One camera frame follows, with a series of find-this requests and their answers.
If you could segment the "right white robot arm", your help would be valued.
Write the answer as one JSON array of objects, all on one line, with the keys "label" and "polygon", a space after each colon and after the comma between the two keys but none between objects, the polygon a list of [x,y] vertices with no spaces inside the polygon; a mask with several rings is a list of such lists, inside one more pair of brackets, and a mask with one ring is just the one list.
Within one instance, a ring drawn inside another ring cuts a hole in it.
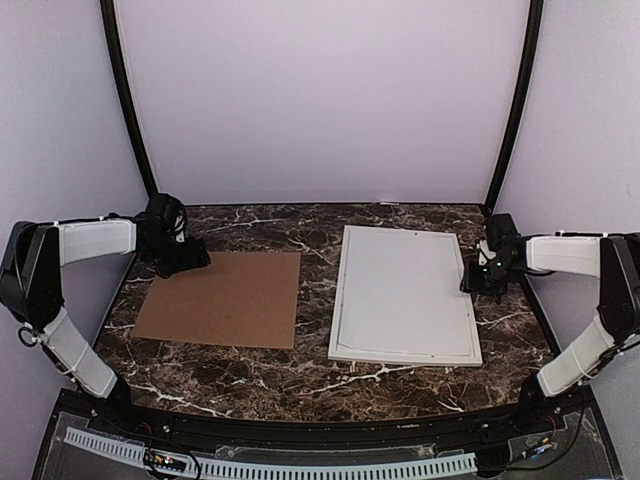
[{"label": "right white robot arm", "polygon": [[560,396],[631,348],[639,333],[638,234],[490,234],[460,288],[500,300],[525,276],[550,282],[536,291],[563,342],[562,353],[534,375],[532,390]]}]

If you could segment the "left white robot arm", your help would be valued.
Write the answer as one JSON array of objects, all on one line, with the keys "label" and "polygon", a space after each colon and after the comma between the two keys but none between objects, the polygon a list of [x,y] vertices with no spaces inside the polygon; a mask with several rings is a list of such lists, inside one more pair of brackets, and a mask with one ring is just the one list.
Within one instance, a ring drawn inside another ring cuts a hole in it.
[{"label": "left white robot arm", "polygon": [[12,227],[1,261],[1,303],[21,328],[86,393],[105,400],[103,421],[120,436],[141,427],[140,412],[124,399],[127,382],[94,350],[66,307],[64,267],[102,257],[136,254],[157,276],[204,268],[210,257],[203,240],[145,218],[91,221],[19,221]]}]

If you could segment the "brown cardboard backing board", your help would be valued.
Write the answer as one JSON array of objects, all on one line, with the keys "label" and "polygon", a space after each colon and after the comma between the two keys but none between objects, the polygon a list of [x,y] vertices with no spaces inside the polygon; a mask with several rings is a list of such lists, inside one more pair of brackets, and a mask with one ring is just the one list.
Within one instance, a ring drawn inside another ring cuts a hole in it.
[{"label": "brown cardboard backing board", "polygon": [[264,349],[294,346],[301,255],[212,253],[211,264],[151,284],[139,338]]}]

